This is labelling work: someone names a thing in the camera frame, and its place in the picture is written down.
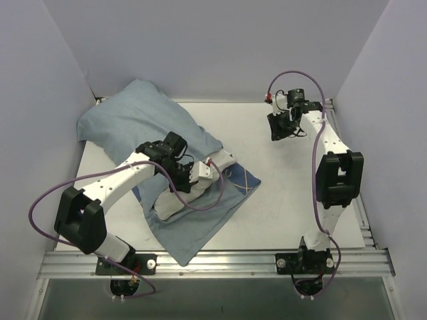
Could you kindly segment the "white pillow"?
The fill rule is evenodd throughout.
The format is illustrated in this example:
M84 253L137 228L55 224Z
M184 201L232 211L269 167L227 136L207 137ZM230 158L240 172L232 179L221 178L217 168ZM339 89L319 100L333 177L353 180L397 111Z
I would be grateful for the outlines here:
M220 178L220 173L237 161L232 157L230 153L221 149L219 151L209 154L204 160L209 161L210 167L213 171L212 180L200 180L197 184L191 187L190 193L184 193L178 191L179 196L188 204L197 198L201 197L205 191ZM162 221L166 221L172 215L181 211L185 205L178 199L174 192L169 190L169 187L165 189L155 200L153 205L154 213Z

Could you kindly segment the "blue-grey pillowcase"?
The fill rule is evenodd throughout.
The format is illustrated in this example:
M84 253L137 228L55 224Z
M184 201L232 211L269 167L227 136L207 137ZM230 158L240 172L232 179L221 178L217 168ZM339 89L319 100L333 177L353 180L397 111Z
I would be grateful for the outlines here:
M186 153L196 161L223 149L220 140L149 81L136 79L123 91L92 107L77 122L78 141L96 144L115 165L123 163L142 143L162 141L169 132L187 141ZM169 187L163 175L143 181L133 189L133 194L154 237L179 265L185 266L260 183L236 162L224 169L190 207L184 207L166 221L153 210L156 198Z

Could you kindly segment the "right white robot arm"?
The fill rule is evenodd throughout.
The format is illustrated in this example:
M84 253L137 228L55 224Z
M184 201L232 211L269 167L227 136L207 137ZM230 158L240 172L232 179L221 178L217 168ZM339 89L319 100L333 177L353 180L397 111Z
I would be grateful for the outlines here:
M312 198L316 228L301 241L296 255L300 271L310 273L320 257L330 253L332 237L342 213L360 193L364 157L338 137L320 102L305 98L303 89L268 93L266 103L272 141L303 135L312 143Z

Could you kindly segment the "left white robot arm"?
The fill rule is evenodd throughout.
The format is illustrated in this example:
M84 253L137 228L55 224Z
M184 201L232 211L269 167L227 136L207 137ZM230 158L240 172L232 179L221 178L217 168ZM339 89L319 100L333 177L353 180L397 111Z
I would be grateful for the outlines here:
M120 274L131 272L135 249L107 231L105 214L126 193L158 173L171 180L171 188L189 193L193 163L179 163L187 141L169 132L163 141L145 142L112 173L81 189L73 186L62 192L54 230L84 254L94 253L111 260Z

